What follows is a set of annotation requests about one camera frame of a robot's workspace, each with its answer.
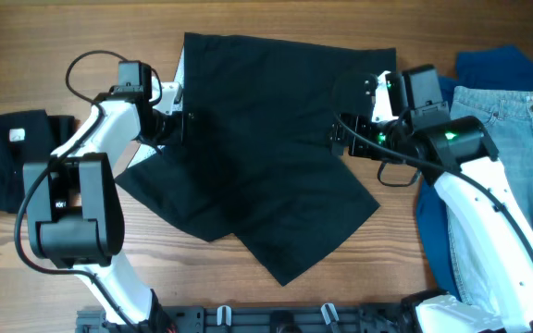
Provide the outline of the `black shorts white lining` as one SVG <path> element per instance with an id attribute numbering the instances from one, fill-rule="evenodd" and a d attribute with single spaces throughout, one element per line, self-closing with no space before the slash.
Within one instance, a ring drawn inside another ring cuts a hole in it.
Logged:
<path id="1" fill-rule="evenodd" d="M 117 184 L 204 241 L 234 234 L 280 284 L 345 242 L 378 202 L 329 149 L 332 91 L 396 67 L 394 49 L 184 36 L 185 141 Z"/>

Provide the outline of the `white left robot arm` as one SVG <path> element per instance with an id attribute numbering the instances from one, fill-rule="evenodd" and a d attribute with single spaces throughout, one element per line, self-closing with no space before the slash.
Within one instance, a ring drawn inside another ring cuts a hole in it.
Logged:
<path id="1" fill-rule="evenodd" d="M 179 91 L 101 93 L 66 143 L 23 168 L 25 197 L 14 229 L 19 258 L 39 273 L 83 282 L 110 332 L 177 329 L 122 250 L 113 167 L 132 141 L 163 144 L 179 126 L 179 99 Z"/>

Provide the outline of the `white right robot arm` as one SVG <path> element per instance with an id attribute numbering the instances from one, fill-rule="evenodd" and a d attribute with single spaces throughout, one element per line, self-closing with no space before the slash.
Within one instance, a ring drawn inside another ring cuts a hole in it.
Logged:
<path id="1" fill-rule="evenodd" d="M 336 116 L 333 141 L 353 136 L 362 157 L 406 164 L 456 214 L 496 312 L 457 301 L 446 291 L 403 299 L 403 332 L 533 332 L 533 232 L 512 194 L 498 151 L 474 117 L 418 126 L 413 120 L 359 125 Z"/>

